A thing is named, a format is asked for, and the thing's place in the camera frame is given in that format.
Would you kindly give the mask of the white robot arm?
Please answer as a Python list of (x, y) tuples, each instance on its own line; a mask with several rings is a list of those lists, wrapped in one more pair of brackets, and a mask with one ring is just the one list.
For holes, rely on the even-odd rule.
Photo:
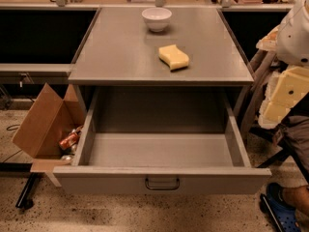
[(268, 81), (259, 125), (274, 129), (309, 93), (309, 0), (296, 0), (276, 34), (277, 58), (288, 68)]

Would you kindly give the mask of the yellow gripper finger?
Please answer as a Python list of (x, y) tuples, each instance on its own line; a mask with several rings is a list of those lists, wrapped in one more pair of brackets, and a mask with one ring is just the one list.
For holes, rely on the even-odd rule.
[(279, 124), (309, 92), (309, 69), (289, 66), (274, 72), (263, 100), (263, 123)]

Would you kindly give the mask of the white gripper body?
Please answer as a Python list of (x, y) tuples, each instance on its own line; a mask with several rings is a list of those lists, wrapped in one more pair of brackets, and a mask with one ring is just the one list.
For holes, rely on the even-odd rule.
[(309, 118), (309, 93), (291, 109), (288, 118), (292, 119), (308, 119)]

